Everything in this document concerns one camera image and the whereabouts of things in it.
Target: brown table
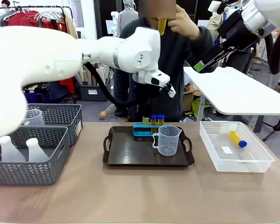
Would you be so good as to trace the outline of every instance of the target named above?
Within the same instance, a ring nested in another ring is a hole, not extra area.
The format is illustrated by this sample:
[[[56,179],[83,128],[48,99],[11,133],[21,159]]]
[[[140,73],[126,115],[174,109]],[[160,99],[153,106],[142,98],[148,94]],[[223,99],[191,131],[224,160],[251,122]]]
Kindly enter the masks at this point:
[[[274,223],[280,222],[280,161],[265,174],[220,173],[199,135],[187,169],[110,168],[103,140],[116,123],[84,123],[54,186],[0,187],[0,222]]]

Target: test tube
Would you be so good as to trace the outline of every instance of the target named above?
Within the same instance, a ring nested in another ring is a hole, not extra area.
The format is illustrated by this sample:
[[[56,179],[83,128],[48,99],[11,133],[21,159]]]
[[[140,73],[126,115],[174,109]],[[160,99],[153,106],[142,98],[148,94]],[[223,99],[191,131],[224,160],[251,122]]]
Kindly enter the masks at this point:
[[[158,31],[160,32],[161,36],[165,33],[166,23],[167,19],[159,19]]]
[[[159,123],[160,127],[164,125],[164,119],[165,119],[165,116],[163,114],[158,115],[158,123]]]
[[[247,146],[247,142],[245,140],[241,140],[241,138],[235,132],[230,132],[230,137],[232,138],[234,143],[236,143],[241,148]]]
[[[157,126],[157,115],[155,115],[155,114],[151,115],[151,117],[150,117],[150,124],[152,126]],[[151,133],[152,134],[157,133],[157,128],[156,127],[152,127],[151,128]]]
[[[142,123],[144,124],[144,126],[148,126],[149,125],[149,118],[143,117]]]

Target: white bottle cap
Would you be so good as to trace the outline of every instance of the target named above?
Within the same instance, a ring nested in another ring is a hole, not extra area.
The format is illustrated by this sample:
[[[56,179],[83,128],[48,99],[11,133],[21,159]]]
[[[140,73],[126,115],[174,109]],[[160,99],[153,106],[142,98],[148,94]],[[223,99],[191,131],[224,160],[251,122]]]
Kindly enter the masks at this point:
[[[37,146],[38,145],[38,140],[36,138],[33,138],[33,139],[28,139],[26,141],[26,145],[28,147],[31,147],[31,146]]]
[[[0,144],[6,144],[8,142],[11,142],[11,138],[7,135],[7,136],[2,136],[0,138]]]

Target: tripod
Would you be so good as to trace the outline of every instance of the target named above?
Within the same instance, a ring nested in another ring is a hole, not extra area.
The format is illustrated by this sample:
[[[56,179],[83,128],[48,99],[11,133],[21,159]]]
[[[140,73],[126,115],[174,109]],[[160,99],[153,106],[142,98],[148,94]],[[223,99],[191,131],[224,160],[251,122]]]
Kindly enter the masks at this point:
[[[269,124],[267,124],[267,123],[265,123],[265,122],[263,122],[263,124],[268,125],[268,126],[270,126],[270,127],[273,128],[273,131],[272,131],[271,133],[269,133],[269,135],[266,136],[266,137],[263,139],[263,141],[266,141],[266,140],[267,140],[272,134],[274,134],[275,132],[280,132],[280,119],[279,119],[278,124],[276,124],[275,126],[269,125]]]

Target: white label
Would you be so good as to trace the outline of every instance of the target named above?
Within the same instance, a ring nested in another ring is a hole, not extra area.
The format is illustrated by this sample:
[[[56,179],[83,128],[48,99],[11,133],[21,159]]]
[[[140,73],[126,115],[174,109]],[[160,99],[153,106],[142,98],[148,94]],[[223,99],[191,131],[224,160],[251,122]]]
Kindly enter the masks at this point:
[[[80,121],[76,126],[76,136],[78,136],[80,134],[81,129],[82,129],[82,123]]]
[[[237,130],[238,125],[237,124],[221,124],[220,127],[220,134],[230,134],[230,132],[232,131],[236,131]]]
[[[97,90],[88,90],[88,95],[97,95],[98,91]]]
[[[233,154],[229,147],[223,147],[222,146],[222,149],[223,149],[225,154]]]

